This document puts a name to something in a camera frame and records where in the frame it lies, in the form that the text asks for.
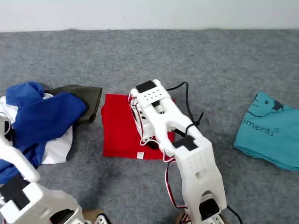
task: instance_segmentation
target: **gray carpet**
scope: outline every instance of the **gray carpet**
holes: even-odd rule
[[[299,108],[299,31],[137,30],[0,34],[0,94],[35,80],[47,87],[94,85],[128,94],[158,78],[165,87],[190,83],[195,117],[206,112],[202,133],[213,143],[228,204],[245,224],[294,224],[299,173],[234,149],[239,124],[257,91]],[[171,95],[187,113],[184,88]],[[68,161],[42,165],[41,184],[72,194],[84,209],[102,208],[113,224],[172,224],[179,213],[164,185],[165,164],[102,156],[98,113],[74,134]],[[171,185],[181,201],[175,166]],[[237,219],[224,211],[231,224]]]

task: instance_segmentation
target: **teal cloth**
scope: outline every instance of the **teal cloth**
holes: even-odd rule
[[[234,147],[280,168],[299,170],[299,110],[259,92],[244,116]]]

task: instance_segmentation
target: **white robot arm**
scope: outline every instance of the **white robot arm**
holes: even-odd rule
[[[40,176],[26,157],[0,133],[0,159],[16,166],[16,175],[0,188],[0,212],[9,224],[92,224],[84,220],[77,201],[61,190],[37,183]],[[96,224],[110,222],[100,214]]]
[[[184,209],[192,224],[221,223],[218,214],[227,203],[211,142],[191,126],[191,120],[182,114],[156,79],[132,89],[129,103],[141,144],[155,137],[160,150],[174,156],[182,178]],[[187,135],[171,143],[167,131],[174,129]]]

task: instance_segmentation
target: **red t-shirt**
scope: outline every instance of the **red t-shirt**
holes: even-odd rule
[[[141,146],[140,135],[124,95],[106,94],[105,105],[101,109],[104,127],[104,156],[119,156],[136,159],[137,154],[145,160],[159,160],[163,153],[159,149]],[[174,133],[168,133],[171,142]]]

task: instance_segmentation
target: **printed cartoon graphic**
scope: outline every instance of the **printed cartoon graphic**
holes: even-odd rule
[[[264,117],[284,110],[284,105],[277,100],[270,98],[265,93],[260,92],[255,96],[247,113],[254,117]]]

